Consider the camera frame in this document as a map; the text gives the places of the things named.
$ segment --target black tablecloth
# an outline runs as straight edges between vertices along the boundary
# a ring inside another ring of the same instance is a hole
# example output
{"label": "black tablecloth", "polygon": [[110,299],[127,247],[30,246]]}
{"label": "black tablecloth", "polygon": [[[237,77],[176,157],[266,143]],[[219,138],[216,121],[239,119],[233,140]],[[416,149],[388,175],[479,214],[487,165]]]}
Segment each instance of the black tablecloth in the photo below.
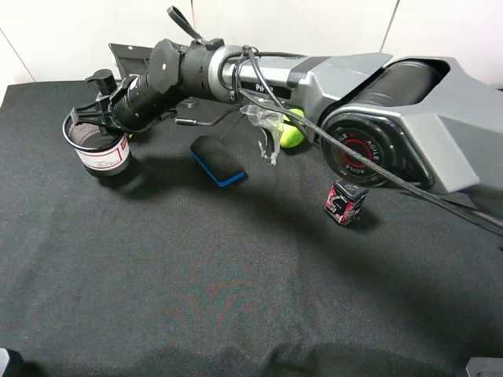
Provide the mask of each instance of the black tablecloth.
{"label": "black tablecloth", "polygon": [[27,373],[452,375],[503,354],[496,236],[386,189],[340,228],[319,151],[273,167],[245,121],[223,140],[249,178],[218,188],[189,146],[231,117],[167,120],[133,139],[138,178],[99,182],[61,135],[94,95],[11,86],[0,110],[0,346]]}

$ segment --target blue eraser edge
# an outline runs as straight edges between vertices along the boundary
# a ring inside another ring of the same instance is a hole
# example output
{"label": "blue eraser edge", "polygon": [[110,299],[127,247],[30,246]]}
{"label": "blue eraser edge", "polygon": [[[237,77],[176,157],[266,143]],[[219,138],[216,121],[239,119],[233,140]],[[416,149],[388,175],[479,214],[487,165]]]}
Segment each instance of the blue eraser edge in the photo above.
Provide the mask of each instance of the blue eraser edge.
{"label": "blue eraser edge", "polygon": [[234,175],[233,177],[227,179],[226,181],[221,182],[217,179],[217,177],[215,175],[213,175],[212,172],[210,172],[210,170],[207,168],[207,166],[204,165],[203,161],[201,161],[200,158],[197,157],[196,153],[194,153],[194,152],[190,152],[190,153],[192,154],[192,157],[197,161],[197,163],[199,163],[203,167],[204,171],[206,171],[207,175],[210,176],[210,178],[213,180],[214,183],[217,184],[218,187],[226,187],[227,185],[230,185],[231,183],[244,177],[244,170],[243,170],[240,173]]}

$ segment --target black wire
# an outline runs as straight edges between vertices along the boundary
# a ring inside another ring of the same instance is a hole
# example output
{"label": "black wire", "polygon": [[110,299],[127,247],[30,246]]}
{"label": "black wire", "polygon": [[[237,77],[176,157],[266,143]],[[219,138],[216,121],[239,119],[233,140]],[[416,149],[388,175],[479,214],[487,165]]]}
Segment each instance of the black wire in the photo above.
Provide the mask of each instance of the black wire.
{"label": "black wire", "polygon": [[240,108],[240,104],[238,106],[233,106],[226,112],[222,113],[219,117],[215,118],[212,122],[197,122],[196,126],[215,126],[216,124],[224,120],[224,118],[226,118],[228,115],[232,114],[233,112],[238,112]]}
{"label": "black wire", "polygon": [[222,140],[226,135],[230,134],[230,131],[232,131],[240,122],[243,120],[244,114],[241,114],[240,118],[220,137],[220,140]]}
{"label": "black wire", "polygon": [[[403,195],[407,195],[407,196],[411,196],[413,198],[417,198],[417,196],[411,194],[410,192],[407,192],[407,191],[399,191],[401,194]],[[447,203],[451,203],[453,206],[456,206],[456,207],[460,207],[464,210],[468,210],[470,212],[479,212],[481,213],[479,210],[477,210],[476,208],[474,207],[470,207],[470,206],[466,206],[464,204],[461,204],[461,203],[458,203],[458,202],[454,202],[453,200],[447,200],[447,199],[442,199],[444,202],[447,202]]]}
{"label": "black wire", "polygon": [[233,69],[233,75],[232,75],[232,88],[231,90],[234,92],[234,96],[236,96],[235,100],[237,102],[239,101],[239,89],[241,88],[241,81],[239,80],[239,72],[241,70],[241,63],[243,60],[246,59],[244,56],[246,54],[245,48],[243,48],[243,51],[241,52],[241,55],[239,56],[239,59],[237,60],[236,64],[234,65]]}
{"label": "black wire", "polygon": [[[222,85],[227,90],[233,90],[233,87],[228,86],[226,84],[226,82],[224,81],[223,76],[222,76],[223,68],[230,59],[235,59],[237,57],[240,58],[242,56],[242,54],[243,54],[243,52],[241,51],[240,53],[231,53],[231,54],[227,55],[226,58],[224,60],[222,60],[222,62],[220,63],[220,66],[218,67],[218,81],[220,82],[220,85]],[[279,53],[279,52],[265,52],[265,53],[257,52],[256,56],[257,57],[306,57],[305,55],[300,55],[298,53]]]}
{"label": "black wire", "polygon": [[[269,97],[273,100],[273,102],[278,106],[279,108],[285,108],[283,104],[277,99],[276,95],[274,95],[272,89],[269,87],[269,84],[267,81],[264,79],[264,76],[262,74],[262,71],[260,71],[260,67],[257,64],[257,60],[255,58],[255,54],[253,53],[252,48],[247,49],[247,54],[250,59],[251,67],[253,68],[253,71],[255,72],[257,78],[259,79],[260,83],[263,85],[264,89],[266,90],[267,94],[269,94]],[[304,135],[307,136],[307,132],[302,126],[302,123],[296,122],[295,120],[292,120],[292,123],[294,126],[297,127],[297,129]]]}
{"label": "black wire", "polygon": [[392,181],[393,183],[400,186],[401,188],[411,192],[415,196],[418,196],[421,199],[424,199],[424,200],[427,200],[428,202],[436,204],[437,206],[443,208],[444,210],[448,210],[450,213],[455,214],[455,215],[459,216],[460,218],[463,218],[464,220],[469,221],[472,224],[479,226],[480,228],[483,228],[485,230],[488,230],[489,232],[498,234],[499,236],[503,236],[503,227],[501,227],[500,225],[489,220],[488,218],[484,218],[484,217],[478,215],[475,212],[466,211],[462,208],[458,208],[458,207],[454,206],[453,204],[448,203],[445,200],[437,197],[436,195],[431,194],[430,192],[426,192],[424,190],[421,190],[420,188],[417,188],[416,186],[411,185],[410,183],[408,183],[406,181],[403,181],[401,178],[397,177],[393,173],[390,173],[389,171],[380,167],[376,163],[363,157],[362,155],[360,155],[359,153],[357,153],[353,149],[342,144],[341,142],[336,140],[334,137],[327,134],[320,127],[316,126],[310,120],[303,118],[302,116],[300,116],[294,112],[291,112],[285,108],[280,108],[278,106],[269,106],[268,104],[264,104],[260,101],[257,101],[251,94],[247,93],[246,90],[239,89],[239,91],[241,94],[243,94],[243,96],[245,96],[248,100],[250,100],[250,102],[252,102],[253,104],[256,104],[260,108],[265,108],[266,110],[270,110],[272,112],[279,112],[283,115],[287,115],[290,119],[293,118],[293,119],[297,120],[298,122],[302,123],[307,128],[314,131],[320,137],[323,137],[330,144],[335,145],[339,149],[342,149],[351,158],[356,159],[358,162],[364,164],[369,169],[375,171],[376,173],[378,173],[382,177],[388,179],[389,181]]}

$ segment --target white wall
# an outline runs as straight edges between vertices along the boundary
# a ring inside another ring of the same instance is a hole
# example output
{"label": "white wall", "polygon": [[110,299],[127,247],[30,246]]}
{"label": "white wall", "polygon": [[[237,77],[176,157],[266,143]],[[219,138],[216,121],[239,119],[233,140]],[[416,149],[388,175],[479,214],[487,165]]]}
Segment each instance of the white wall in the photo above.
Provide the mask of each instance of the white wall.
{"label": "white wall", "polygon": [[379,51],[396,0],[193,0],[205,38],[263,51],[347,55]]}
{"label": "white wall", "polygon": [[468,74],[503,87],[503,0],[401,0],[384,52],[456,57]]}
{"label": "white wall", "polygon": [[33,79],[0,31],[0,105],[7,86],[23,82],[33,82]]}
{"label": "white wall", "polygon": [[188,42],[171,4],[192,20],[190,0],[16,0],[0,2],[0,27],[36,81],[82,80],[113,68],[109,42]]}
{"label": "white wall", "polygon": [[[342,55],[379,50],[396,2],[193,0],[193,5],[196,28],[207,38],[261,50]],[[115,69],[109,42],[189,42],[166,14],[171,3],[193,20],[190,0],[16,0],[0,2],[0,28],[36,81],[80,80],[98,68]],[[454,56],[469,74],[503,86],[502,14],[503,0],[401,0],[384,52]],[[13,63],[9,69],[3,63],[2,85],[31,79],[3,39],[0,35],[0,53]]]}

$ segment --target yellow tennis ball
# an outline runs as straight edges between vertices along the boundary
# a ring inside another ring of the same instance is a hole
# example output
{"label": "yellow tennis ball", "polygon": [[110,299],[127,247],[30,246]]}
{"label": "yellow tennis ball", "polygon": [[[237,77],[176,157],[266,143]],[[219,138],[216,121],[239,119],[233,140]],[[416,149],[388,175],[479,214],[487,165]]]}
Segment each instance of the yellow tennis ball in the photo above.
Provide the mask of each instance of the yellow tennis ball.
{"label": "yellow tennis ball", "polygon": [[[304,117],[304,112],[299,108],[291,108],[291,112]],[[280,146],[282,148],[293,148],[302,143],[304,135],[297,127],[291,124],[290,118],[283,115],[283,134],[280,139]]]}

